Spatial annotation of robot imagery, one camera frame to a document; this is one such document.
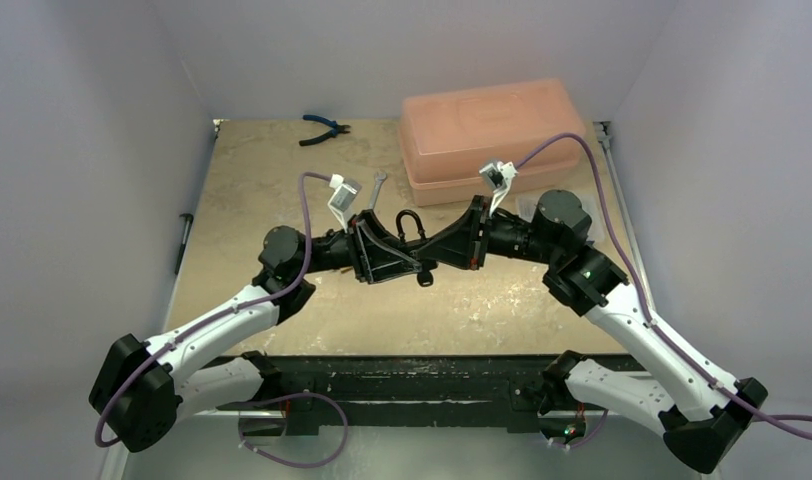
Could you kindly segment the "black key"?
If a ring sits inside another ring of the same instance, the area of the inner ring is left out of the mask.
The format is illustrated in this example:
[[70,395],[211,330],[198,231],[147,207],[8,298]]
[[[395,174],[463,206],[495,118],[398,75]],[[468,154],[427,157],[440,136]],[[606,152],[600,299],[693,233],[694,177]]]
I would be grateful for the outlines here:
[[431,271],[422,271],[416,275],[417,283],[420,287],[430,287],[434,283],[434,276]]

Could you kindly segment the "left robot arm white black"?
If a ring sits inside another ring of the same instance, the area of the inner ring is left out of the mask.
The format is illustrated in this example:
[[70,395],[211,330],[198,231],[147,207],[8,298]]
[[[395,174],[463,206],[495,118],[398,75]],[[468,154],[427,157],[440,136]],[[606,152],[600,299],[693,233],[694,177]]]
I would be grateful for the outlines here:
[[309,273],[349,268],[362,283],[414,275],[431,285],[438,263],[422,254],[428,241],[392,235],[370,210],[317,237],[309,221],[302,230],[273,228],[263,240],[260,272],[229,300],[175,330],[147,340],[127,334],[112,343],[89,394],[100,416],[96,444],[144,451],[201,412],[197,402],[208,394],[210,407],[246,401],[271,407],[280,382],[263,371],[264,355],[245,354],[223,366],[215,359],[302,310],[316,291],[305,279]]

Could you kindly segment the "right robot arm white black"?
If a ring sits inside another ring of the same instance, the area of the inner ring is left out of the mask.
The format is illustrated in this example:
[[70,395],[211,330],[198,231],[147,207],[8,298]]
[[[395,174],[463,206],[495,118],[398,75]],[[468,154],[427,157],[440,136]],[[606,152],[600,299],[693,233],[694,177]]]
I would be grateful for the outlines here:
[[545,264],[549,293],[647,371],[638,379],[565,352],[544,371],[541,410],[573,401],[600,406],[661,436],[684,465],[713,472],[767,398],[765,387],[716,367],[653,313],[623,269],[589,241],[592,220],[573,193],[544,193],[527,221],[489,206],[474,197],[461,218],[417,249],[417,259],[465,270],[490,254]]

